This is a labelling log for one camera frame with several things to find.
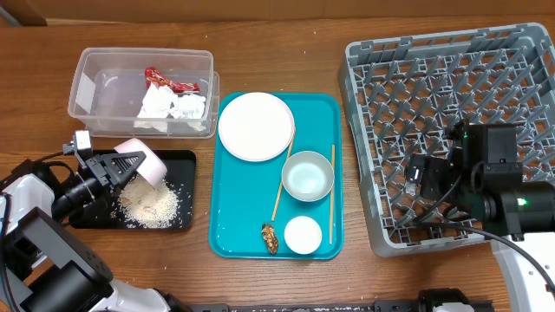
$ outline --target rice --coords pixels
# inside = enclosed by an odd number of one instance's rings
[[[149,229],[169,227],[179,207],[177,194],[166,186],[165,180],[152,187],[139,175],[121,191],[119,200],[127,220]]]

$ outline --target gray dish rack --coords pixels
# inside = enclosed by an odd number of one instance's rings
[[[537,23],[347,46],[339,86],[376,254],[392,257],[484,241],[472,233],[411,226],[432,203],[403,191],[410,155],[445,157],[449,142],[443,129],[463,118],[516,124],[525,180],[555,183],[554,54],[549,34]],[[442,222],[441,207],[427,221]],[[472,220],[464,224],[480,227]]]

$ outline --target red wrapper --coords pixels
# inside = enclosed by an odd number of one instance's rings
[[[157,88],[162,86],[168,86],[176,94],[184,92],[199,92],[198,83],[186,83],[186,82],[175,82],[167,79],[164,75],[156,70],[154,67],[145,69],[145,78],[147,78],[147,88],[150,88],[150,84],[153,83]]]

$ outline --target white bowl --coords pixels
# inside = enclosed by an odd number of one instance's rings
[[[293,252],[308,255],[322,243],[322,229],[313,218],[301,216],[293,218],[285,226],[285,243]]]
[[[326,196],[334,183],[330,162],[315,152],[300,152],[285,162],[281,172],[285,190],[304,202],[317,201]]]

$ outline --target wooden table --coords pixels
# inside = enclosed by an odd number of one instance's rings
[[[525,22],[543,23],[555,34],[555,16],[0,29],[0,177],[25,158],[60,151],[83,128],[68,116],[67,105],[77,61],[88,47],[206,49],[214,55],[222,98],[235,91],[285,91],[327,93],[340,101],[337,71],[350,42]],[[493,299],[498,311],[509,310],[489,244],[410,257],[381,258],[372,252],[345,119],[342,126],[345,244],[331,261],[231,260],[212,252],[205,212],[210,210],[214,138],[146,140],[153,149],[190,149],[197,155],[190,230],[71,232],[101,255],[116,278],[163,289],[188,303],[373,302],[451,287],[470,298]],[[122,141],[94,139],[94,146],[111,148]]]

